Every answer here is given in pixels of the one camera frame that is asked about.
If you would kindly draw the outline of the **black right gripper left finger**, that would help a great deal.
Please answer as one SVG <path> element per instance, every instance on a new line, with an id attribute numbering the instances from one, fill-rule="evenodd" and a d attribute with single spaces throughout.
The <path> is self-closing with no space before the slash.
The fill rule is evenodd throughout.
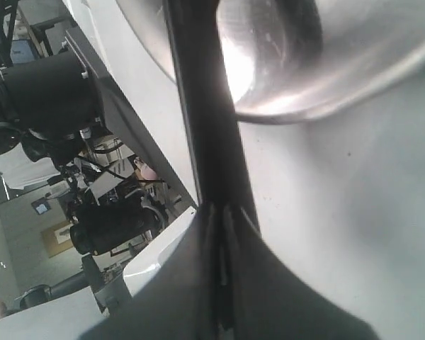
<path id="1" fill-rule="evenodd" d="M 200 206 L 153 279 L 81 339 L 217 339 L 217 228 L 212 204 Z"/>

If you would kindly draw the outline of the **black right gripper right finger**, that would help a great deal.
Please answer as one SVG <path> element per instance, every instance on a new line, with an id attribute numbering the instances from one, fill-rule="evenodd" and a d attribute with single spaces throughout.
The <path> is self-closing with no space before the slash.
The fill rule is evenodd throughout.
<path id="1" fill-rule="evenodd" d="M 236 339 L 378 338 L 288 269 L 241 210 L 225 208 L 223 227 Z"/>

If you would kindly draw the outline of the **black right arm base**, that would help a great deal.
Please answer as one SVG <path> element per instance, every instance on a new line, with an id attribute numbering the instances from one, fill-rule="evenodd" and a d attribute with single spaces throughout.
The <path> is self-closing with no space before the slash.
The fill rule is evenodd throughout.
<path id="1" fill-rule="evenodd" d="M 81 255 L 103 255 L 147 231 L 156 236 L 164 226 L 155 211 L 134 203 L 84 205 L 74 216 L 70 239 Z"/>

